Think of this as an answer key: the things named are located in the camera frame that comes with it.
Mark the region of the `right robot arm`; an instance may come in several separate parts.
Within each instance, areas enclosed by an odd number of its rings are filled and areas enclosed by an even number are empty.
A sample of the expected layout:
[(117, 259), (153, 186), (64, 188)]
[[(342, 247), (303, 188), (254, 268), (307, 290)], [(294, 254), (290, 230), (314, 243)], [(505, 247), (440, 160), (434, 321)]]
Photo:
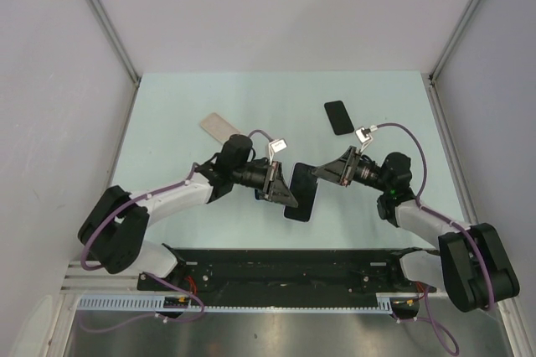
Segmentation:
[(462, 312), (489, 309), (515, 298), (520, 284), (497, 230), (488, 223), (462, 224), (420, 201), (410, 186), (411, 160), (390, 153), (377, 164), (349, 147), (338, 159), (315, 167), (313, 175), (343, 187), (357, 182), (377, 189), (381, 220), (409, 231), (437, 253), (412, 251), (386, 270), (387, 283), (405, 291), (417, 282), (446, 291)]

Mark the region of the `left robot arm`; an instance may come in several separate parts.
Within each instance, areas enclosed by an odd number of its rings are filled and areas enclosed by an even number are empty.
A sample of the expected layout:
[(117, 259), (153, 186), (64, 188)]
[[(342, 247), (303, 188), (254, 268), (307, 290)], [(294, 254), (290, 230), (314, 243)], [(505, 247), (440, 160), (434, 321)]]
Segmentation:
[(119, 185), (108, 188), (78, 232), (84, 246), (82, 268), (114, 275), (133, 267), (152, 274), (166, 289), (180, 287), (185, 270), (178, 257), (167, 246), (146, 240), (147, 228), (182, 210), (211, 204), (236, 185), (252, 189), (258, 200), (296, 208), (281, 162), (275, 159), (286, 147), (284, 139), (270, 138), (266, 157), (254, 158), (251, 137), (234, 134), (209, 160), (193, 163), (187, 177), (177, 183), (139, 194)]

